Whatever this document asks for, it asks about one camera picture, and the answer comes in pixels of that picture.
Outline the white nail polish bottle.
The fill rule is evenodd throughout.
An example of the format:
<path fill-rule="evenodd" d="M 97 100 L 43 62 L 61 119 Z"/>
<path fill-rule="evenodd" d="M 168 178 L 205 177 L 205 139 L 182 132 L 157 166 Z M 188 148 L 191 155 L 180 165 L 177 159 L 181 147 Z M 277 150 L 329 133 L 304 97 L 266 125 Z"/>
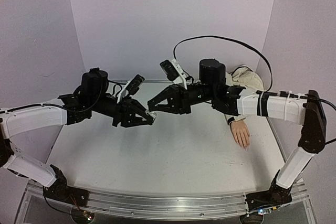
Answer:
<path fill-rule="evenodd" d="M 148 116 L 150 116 L 152 118 L 152 120 L 155 120 L 157 117 L 157 113 L 156 112 L 150 112 L 150 111 L 146 111 L 146 114 Z"/>

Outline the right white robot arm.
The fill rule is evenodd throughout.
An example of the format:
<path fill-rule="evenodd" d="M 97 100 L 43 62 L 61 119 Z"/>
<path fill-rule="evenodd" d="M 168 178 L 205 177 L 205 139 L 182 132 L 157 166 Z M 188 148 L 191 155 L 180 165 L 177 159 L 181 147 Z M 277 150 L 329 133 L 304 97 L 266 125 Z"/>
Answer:
<path fill-rule="evenodd" d="M 324 109 L 318 93 L 293 94 L 281 91 L 263 92 L 226 84 L 226 67 L 216 59 L 199 63 L 199 82 L 188 84 L 179 63 L 165 60 L 161 68 L 172 81 L 158 95 L 148 101 L 150 111 L 189 114 L 195 104 L 210 101 L 212 108 L 232 116 L 263 116 L 302 125 L 297 148 L 275 177 L 278 187 L 288 189 L 310 160 L 326 145 Z"/>

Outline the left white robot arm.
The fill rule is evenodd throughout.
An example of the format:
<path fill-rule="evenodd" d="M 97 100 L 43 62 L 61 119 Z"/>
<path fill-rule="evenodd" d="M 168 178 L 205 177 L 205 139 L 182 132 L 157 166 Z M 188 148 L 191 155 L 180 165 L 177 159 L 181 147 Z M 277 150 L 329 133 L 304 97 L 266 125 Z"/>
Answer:
<path fill-rule="evenodd" d="M 59 201 L 68 200 L 71 190 L 62 171 L 24 154 L 11 142 L 11 137 L 49 126 L 80 123 L 94 112 L 112 118 L 114 127 L 152 125 L 156 114 L 132 98 L 143 81 L 142 76 L 136 75 L 122 86 L 119 94 L 110 94 L 108 73 L 93 68 L 82 75 L 81 84 L 73 93 L 59 96 L 61 105 L 38 103 L 2 110 L 1 167 L 50 188 Z"/>

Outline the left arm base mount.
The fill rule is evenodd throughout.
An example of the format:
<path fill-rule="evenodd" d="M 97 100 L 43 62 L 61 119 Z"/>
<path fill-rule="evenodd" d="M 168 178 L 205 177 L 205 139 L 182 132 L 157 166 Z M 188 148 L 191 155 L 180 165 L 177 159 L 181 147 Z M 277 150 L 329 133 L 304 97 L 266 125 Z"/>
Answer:
<path fill-rule="evenodd" d="M 81 207 L 86 207 L 89 198 L 89 191 L 69 186 L 63 172 L 54 165 L 51 165 L 50 167 L 55 173 L 56 181 L 49 187 L 43 188 L 43 196 L 48 199 L 72 204 L 76 206 L 78 210 L 80 210 Z"/>

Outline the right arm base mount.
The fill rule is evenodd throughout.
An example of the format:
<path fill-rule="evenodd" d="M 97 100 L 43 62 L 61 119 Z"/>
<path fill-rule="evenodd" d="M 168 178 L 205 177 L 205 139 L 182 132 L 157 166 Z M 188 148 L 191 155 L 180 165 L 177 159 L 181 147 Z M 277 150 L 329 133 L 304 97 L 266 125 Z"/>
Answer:
<path fill-rule="evenodd" d="M 280 207 L 292 202 L 292 186 L 285 189 L 276 184 L 279 172 L 276 173 L 268 190 L 248 193 L 246 195 L 245 202 L 247 203 L 248 213 L 257 212 L 261 209 Z"/>

